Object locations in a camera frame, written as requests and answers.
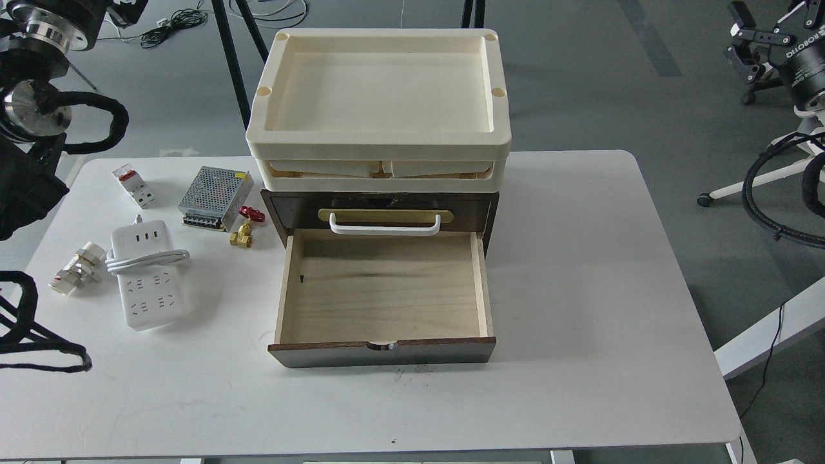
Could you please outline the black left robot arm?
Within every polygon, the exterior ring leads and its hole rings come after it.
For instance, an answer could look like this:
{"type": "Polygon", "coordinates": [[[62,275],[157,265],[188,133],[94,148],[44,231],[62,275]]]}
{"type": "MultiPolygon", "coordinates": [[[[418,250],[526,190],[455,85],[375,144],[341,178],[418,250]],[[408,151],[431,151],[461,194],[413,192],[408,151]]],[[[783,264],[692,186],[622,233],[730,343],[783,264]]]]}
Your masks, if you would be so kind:
{"type": "MultiPolygon", "coordinates": [[[[106,16],[120,28],[135,24],[148,1],[8,1],[2,17],[2,159],[1,235],[8,240],[29,224],[47,217],[70,189],[56,176],[62,153],[88,155],[106,151],[126,134],[127,109],[97,92],[63,92],[50,83],[70,68],[70,50],[91,50],[106,16]],[[106,138],[66,143],[73,106],[109,112],[106,138]]],[[[68,293],[84,277],[94,277],[106,251],[87,243],[51,282],[68,293]]],[[[77,356],[74,366],[30,362],[2,363],[2,368],[44,372],[86,372],[92,361],[86,348],[65,340],[35,321],[39,295],[33,278],[23,271],[3,271],[2,283],[17,284],[19,303],[2,297],[2,354],[56,351],[77,356]]]]}

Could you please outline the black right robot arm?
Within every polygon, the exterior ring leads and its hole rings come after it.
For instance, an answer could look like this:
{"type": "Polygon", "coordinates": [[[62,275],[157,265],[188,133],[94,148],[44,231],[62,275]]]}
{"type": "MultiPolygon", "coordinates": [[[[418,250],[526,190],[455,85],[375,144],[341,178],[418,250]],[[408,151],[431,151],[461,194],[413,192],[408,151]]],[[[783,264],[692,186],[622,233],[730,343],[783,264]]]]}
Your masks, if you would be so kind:
{"type": "Polygon", "coordinates": [[[728,5],[735,24],[725,57],[745,83],[775,70],[799,111],[822,111],[824,89],[823,2],[798,1],[771,30],[760,30],[748,6],[728,5]]]}

